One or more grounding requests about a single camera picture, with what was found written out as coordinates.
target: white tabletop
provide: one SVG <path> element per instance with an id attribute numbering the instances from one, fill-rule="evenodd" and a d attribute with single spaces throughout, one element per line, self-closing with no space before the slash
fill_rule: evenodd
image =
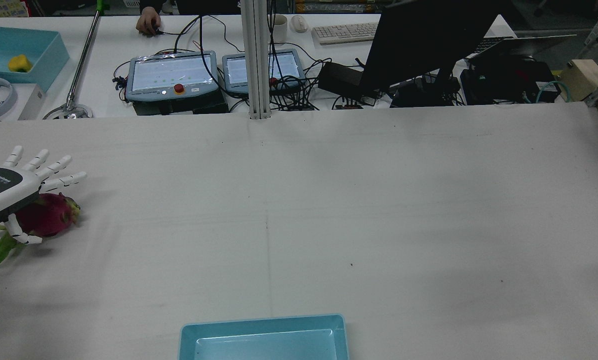
<path id="1" fill-rule="evenodd" d="M 81 73 L 81 84 L 77 89 L 77 102 L 91 107 L 96 117 L 134 116 L 135 111 L 130 104 L 119 100 L 118 91 L 112 82 L 113 71 L 117 66 L 134 57 L 152 55 L 159 50 L 172 48 L 176 36 L 159 35 L 147 37 L 135 30 L 138 16 L 103 16 L 100 18 L 97 33 L 89 53 L 89 61 Z M 164 32 L 178 33 L 192 20 L 192 16 L 163 16 L 161 30 Z M 226 38 L 244 49 L 242 36 L 241 16 L 217 16 L 227 25 Z M 337 24 L 354 24 L 378 21 L 378 14 L 306 14 L 305 18 L 310 27 Z M 46 17 L 46 18 L 0 18 L 0 27 L 27 28 L 35 30 L 53 30 L 61 34 L 63 43 L 68 50 L 70 59 L 61 70 L 43 103 L 40 116 L 59 107 L 66 102 L 66 96 L 75 75 L 79 57 L 84 48 L 84 42 L 93 19 L 86 17 Z M 221 63 L 223 55 L 238 53 L 232 45 L 224 41 L 224 26 L 213 18 L 203 20 L 203 47 L 214 50 L 217 61 Z M 514 36 L 514 33 L 505 20 L 498 16 L 486 36 Z M 182 36 L 179 47 L 196 50 L 192 41 L 199 40 L 199 27 L 195 25 L 190 32 Z M 355 58 L 365 62 L 370 50 L 370 41 L 347 43 L 339 45 L 319 45 L 313 41 L 310 31 L 304 33 L 288 29 L 287 41 L 295 43 L 314 59 L 332 58 L 332 61 L 343 65 L 356 64 Z M 292 45 L 279 45 L 279 48 L 295 48 L 305 68 L 313 60 L 299 48 Z M 456 76 L 461 72 L 461 62 L 456 69 Z M 317 76 L 317 66 L 309 76 Z M 128 65 L 123 66 L 118 75 L 126 76 Z M 337 95 L 328 91 L 315 89 L 313 99 L 322 110 L 330 109 Z M 235 100 L 228 98 L 228 104 Z M 247 112 L 246 105 L 237 108 L 237 111 Z"/>
<path id="2" fill-rule="evenodd" d="M 0 265 L 0 360 L 174 360 L 189 322 L 321 313 L 352 360 L 598 360 L 581 102 L 0 123 L 0 164 L 16 144 L 88 178 L 77 226 Z"/>

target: keyboard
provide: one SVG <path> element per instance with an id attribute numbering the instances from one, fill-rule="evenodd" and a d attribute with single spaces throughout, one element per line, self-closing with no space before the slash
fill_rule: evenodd
<path id="1" fill-rule="evenodd" d="M 344 25 L 314 26 L 312 37 L 321 45 L 372 41 L 377 22 L 347 23 Z"/>
<path id="2" fill-rule="evenodd" d="M 482 51 L 488 49 L 489 47 L 493 46 L 494 44 L 498 44 L 500 41 L 504 40 L 504 39 L 513 39 L 514 36 L 493 36 L 493 37 L 487 37 L 487 38 L 483 38 L 479 45 L 477 45 L 477 48 L 475 48 L 474 51 L 472 51 L 473 54 L 478 54 L 481 53 Z"/>

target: touchscreen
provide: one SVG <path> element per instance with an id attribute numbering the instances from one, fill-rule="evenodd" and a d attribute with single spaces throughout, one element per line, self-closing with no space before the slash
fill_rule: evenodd
<path id="1" fill-rule="evenodd" d="M 241 84 L 248 82 L 245 57 L 232 57 L 227 61 L 228 82 L 230 84 Z M 299 78 L 299 69 L 295 55 L 292 52 L 283 52 L 281 54 L 270 55 L 269 57 L 270 77 L 281 79 L 284 76 L 294 76 Z"/>
<path id="2" fill-rule="evenodd" d="M 210 66 L 210 55 L 205 62 Z M 174 57 L 171 59 L 150 59 L 134 64 L 132 91 L 172 87 L 176 84 L 212 84 L 201 56 Z"/>

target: light blue plastic tray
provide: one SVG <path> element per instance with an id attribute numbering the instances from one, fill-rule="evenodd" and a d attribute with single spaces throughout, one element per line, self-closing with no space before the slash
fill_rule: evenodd
<path id="1" fill-rule="evenodd" d="M 191 323 L 178 360 L 349 360 L 341 314 Z"/>
<path id="2" fill-rule="evenodd" d="M 32 63 L 29 72 L 8 69 L 8 62 L 20 54 Z M 0 78 L 11 83 L 38 84 L 47 92 L 68 57 L 59 32 L 0 27 Z"/>

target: red emergency stop button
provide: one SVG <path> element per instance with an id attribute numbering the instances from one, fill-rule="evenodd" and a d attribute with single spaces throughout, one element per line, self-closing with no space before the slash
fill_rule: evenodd
<path id="1" fill-rule="evenodd" d="M 185 87 L 183 87 L 183 85 L 182 85 L 182 84 L 176 84 L 176 85 L 175 85 L 175 94 L 177 94 L 177 95 L 181 95 L 181 94 L 183 94 L 185 91 L 186 91 L 186 88 L 185 88 Z"/>

